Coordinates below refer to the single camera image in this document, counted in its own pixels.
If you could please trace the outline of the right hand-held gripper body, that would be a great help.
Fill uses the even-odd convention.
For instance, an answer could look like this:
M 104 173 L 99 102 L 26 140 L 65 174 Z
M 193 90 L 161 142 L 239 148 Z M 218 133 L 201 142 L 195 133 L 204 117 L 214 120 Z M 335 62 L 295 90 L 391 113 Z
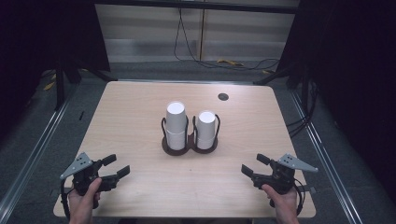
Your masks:
M 299 202 L 297 207 L 302 208 L 305 199 L 305 192 L 300 191 L 299 187 L 303 184 L 294 175 L 296 170 L 317 173 L 318 168 L 286 153 L 278 160 L 272 160 L 268 165 L 272 169 L 270 175 L 262 175 L 253 172 L 251 177 L 253 186 L 262 189 L 262 185 L 271 186 L 278 194 L 286 194 L 291 189 L 297 191 Z

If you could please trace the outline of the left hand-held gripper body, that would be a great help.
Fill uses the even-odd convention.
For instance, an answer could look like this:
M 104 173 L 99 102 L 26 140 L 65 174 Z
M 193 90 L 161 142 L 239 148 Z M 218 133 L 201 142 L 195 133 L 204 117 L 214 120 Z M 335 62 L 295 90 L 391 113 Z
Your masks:
M 73 176 L 74 189 L 80 196 L 84 196 L 89 185 L 96 178 L 101 178 L 102 183 L 98 189 L 99 192 L 111 191 L 117 185 L 120 179 L 117 174 L 99 176 L 99 170 L 103 167 L 101 160 L 91 160 L 85 152 L 80 153 L 75 160 L 61 174 L 61 198 L 64 209 L 68 208 L 67 193 L 64 190 L 64 183 L 67 177 Z

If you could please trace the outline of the dark brown double cup holder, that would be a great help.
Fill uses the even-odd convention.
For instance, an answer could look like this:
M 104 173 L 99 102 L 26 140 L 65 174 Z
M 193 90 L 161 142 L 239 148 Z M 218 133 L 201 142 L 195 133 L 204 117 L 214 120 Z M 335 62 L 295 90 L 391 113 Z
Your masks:
M 165 124 L 166 124 L 166 118 L 162 118 L 161 121 L 161 127 L 163 131 L 163 139 L 162 139 L 162 148 L 163 151 L 171 156 L 181 156 L 185 153 L 187 153 L 190 149 L 195 151 L 196 153 L 199 154 L 209 154 L 212 153 L 213 151 L 216 150 L 218 146 L 218 135 L 219 135 L 219 129 L 220 129 L 220 118 L 218 115 L 215 115 L 215 124 L 217 125 L 217 128 L 215 129 L 215 135 L 212 141 L 212 145 L 209 148 L 203 149 L 198 147 L 198 144 L 202 144 L 204 141 L 200 140 L 198 138 L 198 119 L 196 117 L 192 118 L 192 133 L 191 134 L 184 134 L 184 147 L 182 149 L 172 149 L 170 148 L 168 144 L 168 134 L 166 133 L 165 129 Z

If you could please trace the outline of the person's right hand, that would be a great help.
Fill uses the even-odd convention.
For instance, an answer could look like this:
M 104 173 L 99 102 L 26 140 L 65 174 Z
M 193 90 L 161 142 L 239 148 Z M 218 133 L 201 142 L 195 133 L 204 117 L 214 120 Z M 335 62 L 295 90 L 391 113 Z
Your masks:
M 297 192 L 291 189 L 286 194 L 278 194 L 271 186 L 262 185 L 267 198 L 275 204 L 277 224 L 300 224 L 297 218 Z

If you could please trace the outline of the person's left hand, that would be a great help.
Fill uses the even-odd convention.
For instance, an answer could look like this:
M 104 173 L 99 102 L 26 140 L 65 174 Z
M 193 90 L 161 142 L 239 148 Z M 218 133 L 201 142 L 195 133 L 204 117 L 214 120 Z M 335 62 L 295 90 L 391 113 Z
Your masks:
M 68 195 L 70 219 L 69 224 L 93 224 L 93 202 L 100 200 L 98 191 L 102 183 L 101 178 L 91 182 L 84 196 L 80 196 L 75 190 Z

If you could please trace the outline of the black metal stand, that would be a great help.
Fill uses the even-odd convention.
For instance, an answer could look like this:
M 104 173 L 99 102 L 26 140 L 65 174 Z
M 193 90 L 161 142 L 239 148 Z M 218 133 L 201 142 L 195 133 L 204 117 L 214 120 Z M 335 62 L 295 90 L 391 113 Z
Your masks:
M 290 77 L 291 73 L 297 68 L 297 66 L 298 66 L 297 63 L 293 63 L 285 68 L 276 70 L 274 73 L 272 73 L 271 75 L 269 75 L 264 79 L 254 81 L 253 84 L 257 86 L 266 86 L 267 84 L 269 84 L 270 82 L 272 82 L 277 78 Z
M 79 84 L 82 80 L 79 71 L 82 69 L 86 69 L 88 72 L 92 73 L 96 77 L 101 78 L 103 81 L 117 81 L 115 77 L 105 75 L 103 72 L 94 69 L 91 65 L 84 63 L 82 60 L 75 58 L 60 58 L 57 61 L 55 68 L 57 92 L 57 103 L 55 107 L 56 110 L 59 110 L 66 100 L 64 79 L 67 78 L 71 84 Z

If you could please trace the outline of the metal floor rail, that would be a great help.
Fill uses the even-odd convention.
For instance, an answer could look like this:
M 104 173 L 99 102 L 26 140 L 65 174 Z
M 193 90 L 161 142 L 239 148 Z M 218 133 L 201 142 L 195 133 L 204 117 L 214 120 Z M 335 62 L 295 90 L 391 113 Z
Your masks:
M 40 133 L 38 140 L 33 144 L 29 156 L 23 161 L 22 168 L 18 171 L 18 174 L 10 184 L 7 192 L 4 194 L 4 197 L 0 200 L 0 224 L 7 223 L 7 220 L 24 192 L 29 179 L 43 156 L 50 139 L 57 130 L 72 97 L 73 94 L 67 96 L 51 113 L 51 117 L 46 123 L 46 127 Z
M 326 173 L 326 176 L 329 178 L 329 181 L 332 185 L 334 193 L 346 214 L 346 218 L 348 219 L 349 224 L 363 224 L 361 220 L 361 216 L 355 206 L 350 194 L 347 192 L 347 189 L 341 180 L 340 175 L 336 171 L 332 160 L 326 150 L 326 147 L 323 145 L 323 142 L 316 130 L 316 127 L 312 121 L 309 121 L 307 115 L 305 114 L 302 106 L 302 100 L 296 91 L 290 92 L 291 98 L 294 102 L 294 105 L 298 111 L 299 116 L 305 122 L 304 128 L 314 146 L 315 151 L 318 154 L 318 158 L 321 161 L 323 169 Z

